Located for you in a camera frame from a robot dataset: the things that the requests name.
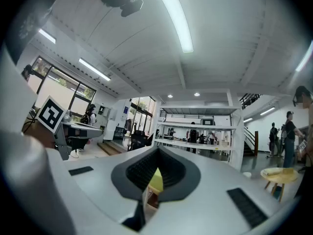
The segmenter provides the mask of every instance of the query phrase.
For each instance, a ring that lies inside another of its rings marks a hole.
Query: round table
[[[275,173],[274,175],[267,176],[265,171],[268,173]],[[289,184],[294,182],[298,178],[298,172],[293,168],[268,168],[261,171],[261,176],[268,180],[267,185],[264,189],[266,189],[271,182],[275,183],[271,194],[274,195],[276,187],[278,184],[282,184],[282,191],[279,196],[279,202],[282,200],[283,192],[285,184]]]

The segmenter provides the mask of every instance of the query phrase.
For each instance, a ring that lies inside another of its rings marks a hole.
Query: staircase
[[[117,155],[125,152],[111,141],[105,141],[104,143],[98,143],[98,146],[109,156]]]
[[[252,134],[247,128],[245,128],[244,157],[258,156],[258,149],[259,149],[259,133],[256,131],[254,132],[254,134]]]

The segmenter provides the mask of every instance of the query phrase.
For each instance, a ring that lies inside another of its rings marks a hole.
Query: shelf
[[[168,123],[168,122],[157,122],[157,125],[175,126],[190,129],[211,129],[222,131],[236,130],[236,126],[221,126],[221,125],[202,125],[202,124]]]
[[[231,148],[229,146],[223,147],[221,145],[210,145],[210,144],[202,144],[202,143],[188,143],[188,142],[184,142],[184,141],[176,141],[176,140],[169,140],[169,139],[155,139],[155,142],[167,143],[167,144],[172,144],[172,145],[182,146],[182,147],[204,149],[204,150],[220,150],[220,151],[236,150],[235,148]]]
[[[161,106],[167,114],[228,116],[241,108],[233,106]]]

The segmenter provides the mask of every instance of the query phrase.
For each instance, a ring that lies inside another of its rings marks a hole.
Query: white ceiling
[[[198,91],[206,100],[228,89],[288,94],[311,41],[284,0],[179,0],[194,47],[183,53],[162,0],[143,1],[139,12],[123,18],[100,0],[56,0],[44,26],[56,44],[37,35],[33,45],[97,79],[78,63],[84,58],[111,77],[94,83],[118,98],[172,93],[192,100]],[[311,79],[312,67],[297,81]]]

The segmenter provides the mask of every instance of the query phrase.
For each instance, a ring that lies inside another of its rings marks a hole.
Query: yellow tabletop
[[[289,184],[298,178],[298,172],[292,168],[268,168],[261,171],[261,176],[266,180],[278,184]]]
[[[149,183],[149,188],[156,195],[159,195],[159,193],[163,191],[163,179],[159,169],[156,169],[156,172]]]

